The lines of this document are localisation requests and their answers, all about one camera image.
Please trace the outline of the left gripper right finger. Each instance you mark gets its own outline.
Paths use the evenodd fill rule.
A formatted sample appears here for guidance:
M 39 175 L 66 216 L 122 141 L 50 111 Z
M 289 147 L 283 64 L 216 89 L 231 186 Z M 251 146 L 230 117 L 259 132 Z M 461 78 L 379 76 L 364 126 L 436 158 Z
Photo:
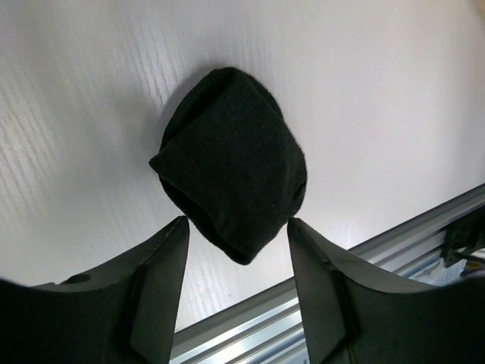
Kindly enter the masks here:
M 482 363 L 484 279 L 437 287 L 395 275 L 287 225 L 312 363 Z

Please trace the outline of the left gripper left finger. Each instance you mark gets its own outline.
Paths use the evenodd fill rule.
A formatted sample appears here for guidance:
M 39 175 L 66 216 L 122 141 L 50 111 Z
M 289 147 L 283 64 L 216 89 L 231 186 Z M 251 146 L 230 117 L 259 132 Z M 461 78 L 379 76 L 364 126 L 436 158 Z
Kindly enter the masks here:
M 59 284 L 1 282 L 3 363 L 167 363 L 189 247 L 175 218 Z

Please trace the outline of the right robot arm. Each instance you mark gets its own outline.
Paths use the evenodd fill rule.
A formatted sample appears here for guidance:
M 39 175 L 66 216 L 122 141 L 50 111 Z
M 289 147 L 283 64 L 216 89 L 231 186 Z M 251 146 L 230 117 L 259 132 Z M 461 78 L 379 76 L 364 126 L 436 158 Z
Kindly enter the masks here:
M 447 227 L 441 257 L 446 268 L 463 259 L 484 263 L 484 258 L 473 256 L 473 253 L 483 248 L 484 209 L 478 209 Z

